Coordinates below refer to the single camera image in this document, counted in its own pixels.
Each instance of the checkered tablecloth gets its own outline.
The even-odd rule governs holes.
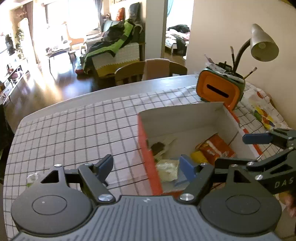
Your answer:
[[[138,146],[137,113],[202,102],[195,88],[194,85],[106,100],[21,122],[12,142],[4,178],[3,210],[8,238],[18,233],[10,209],[12,202],[26,189],[27,176],[35,172],[43,174],[54,164],[73,169],[112,154],[114,168],[106,180],[110,192],[116,198],[121,194],[151,195]],[[262,124],[240,103],[234,112],[242,128],[265,132]],[[261,148],[266,157],[279,151],[273,145]]]

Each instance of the circular mount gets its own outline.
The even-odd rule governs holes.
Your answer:
[[[19,229],[33,235],[61,235],[90,216],[93,207],[88,197],[68,187],[63,168],[55,168],[12,203],[11,215]]]
[[[214,227],[236,235],[255,235],[275,229],[281,217],[281,206],[258,185],[226,183],[224,188],[203,198],[201,214]]]

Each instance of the bedroom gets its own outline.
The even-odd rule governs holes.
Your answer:
[[[185,65],[194,0],[169,0],[164,58]]]

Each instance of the paintbrush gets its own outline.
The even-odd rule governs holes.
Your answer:
[[[232,46],[230,46],[230,50],[231,50],[231,57],[232,57],[233,68],[234,68],[234,50],[233,50],[233,47]]]
[[[250,73],[248,73],[245,77],[244,80],[251,75],[251,73],[255,72],[257,70],[257,67],[255,67]]]

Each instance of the lamp shade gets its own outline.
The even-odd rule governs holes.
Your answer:
[[[273,39],[258,24],[252,24],[250,41],[252,56],[262,62],[274,60],[279,55],[279,48]]]

